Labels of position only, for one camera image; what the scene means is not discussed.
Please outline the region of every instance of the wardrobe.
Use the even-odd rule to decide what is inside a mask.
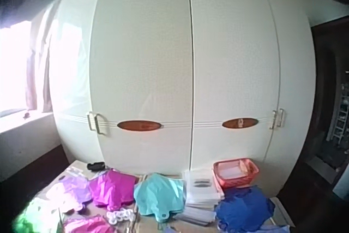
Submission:
[[[61,0],[53,112],[68,158],[179,174],[251,158],[276,195],[308,132],[315,55],[299,0]],[[254,118],[230,129],[223,122]],[[125,121],[161,128],[129,131]]]

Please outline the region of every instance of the paper stack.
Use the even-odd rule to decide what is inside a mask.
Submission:
[[[186,184],[185,208],[175,218],[203,226],[213,222],[214,207],[224,198],[213,170],[186,171],[183,178]]]

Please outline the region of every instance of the oval wooden plaque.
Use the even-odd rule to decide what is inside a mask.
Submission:
[[[129,131],[152,131],[161,128],[161,124],[148,120],[129,120],[118,123],[118,127]]]
[[[226,122],[223,122],[222,126],[225,128],[249,128],[253,127],[258,124],[258,120],[255,118],[235,118],[234,120],[228,120]]]

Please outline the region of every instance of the window sill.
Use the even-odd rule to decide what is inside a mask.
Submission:
[[[42,113],[36,110],[31,110],[29,113],[30,116],[27,119],[23,118],[25,111],[0,118],[0,134],[53,114],[52,112]]]

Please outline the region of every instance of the window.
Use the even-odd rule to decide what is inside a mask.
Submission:
[[[26,108],[26,66],[31,23],[0,29],[0,117]]]

